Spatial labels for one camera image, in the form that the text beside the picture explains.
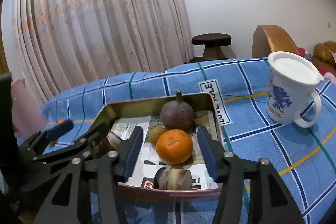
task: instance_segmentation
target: white lid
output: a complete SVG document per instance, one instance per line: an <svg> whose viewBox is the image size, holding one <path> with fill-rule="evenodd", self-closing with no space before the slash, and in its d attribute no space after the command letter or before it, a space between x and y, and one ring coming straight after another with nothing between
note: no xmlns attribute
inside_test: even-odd
<svg viewBox="0 0 336 224"><path fill-rule="evenodd" d="M312 63L291 52L273 52L268 56L268 62L279 74L301 84L317 85L324 80Z"/></svg>

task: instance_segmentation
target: stool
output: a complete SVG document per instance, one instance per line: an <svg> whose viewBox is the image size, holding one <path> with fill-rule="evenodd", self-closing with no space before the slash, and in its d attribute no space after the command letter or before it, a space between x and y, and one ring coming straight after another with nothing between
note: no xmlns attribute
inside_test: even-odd
<svg viewBox="0 0 336 224"><path fill-rule="evenodd" d="M221 46L231 45L231 37L224 33L207 33L193 37L191 43L205 45L203 60L218 60L225 58Z"/></svg>

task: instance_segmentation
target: floral curtain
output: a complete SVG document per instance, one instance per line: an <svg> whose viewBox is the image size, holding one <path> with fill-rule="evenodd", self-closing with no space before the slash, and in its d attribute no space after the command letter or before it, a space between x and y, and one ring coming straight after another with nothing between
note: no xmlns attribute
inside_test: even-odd
<svg viewBox="0 0 336 224"><path fill-rule="evenodd" d="M184 0L12 1L18 58L40 104L100 78L193 57Z"/></svg>

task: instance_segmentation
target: metal tray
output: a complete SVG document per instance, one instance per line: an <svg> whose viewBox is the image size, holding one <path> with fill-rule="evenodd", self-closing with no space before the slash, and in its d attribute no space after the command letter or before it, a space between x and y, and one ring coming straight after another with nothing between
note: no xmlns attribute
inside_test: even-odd
<svg viewBox="0 0 336 224"><path fill-rule="evenodd" d="M209 93L194 93L183 95L183 100L193 108L194 112L201 110L210 110L213 113L213 118L216 126L218 140L223 144L223 135L219 124L214 101ZM156 97L149 99L127 100L122 102L109 103L105 105L95 117L89 130L96 127L102 122L107 123L110 127L115 120L119 118L136 118L150 115L160 115L163 105L169 101L175 100L176 96ZM171 191L171 190L156 190L140 187L129 186L119 183L119 190L124 198L131 198L144 201L179 201L193 200L216 200L221 192L221 184L217 189L211 190L189 190L189 191Z"/></svg>

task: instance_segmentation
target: plaid tablecloth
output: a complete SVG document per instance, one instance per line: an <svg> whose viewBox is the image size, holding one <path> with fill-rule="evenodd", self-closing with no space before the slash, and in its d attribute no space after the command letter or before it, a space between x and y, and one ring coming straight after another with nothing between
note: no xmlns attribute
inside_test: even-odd
<svg viewBox="0 0 336 224"><path fill-rule="evenodd" d="M212 83L224 102L222 113L226 115L221 128L226 149L249 160L270 159L306 223L316 224L336 197L336 86L324 81L316 88L323 106L313 127L283 126L271 120L265 110L269 73L266 59L217 60L185 64L162 73L127 73L66 90L41 111L48 120L46 129L59 119L71 119L75 126L45 153L72 144L87 131L106 103L167 96L176 90L197 93L202 90L200 83ZM312 102L302 114L308 119L313 117ZM99 223L97 196L91 198L93 218ZM248 203L246 181L241 223L247 222ZM211 223L216 206L217 202L125 201L128 223Z"/></svg>

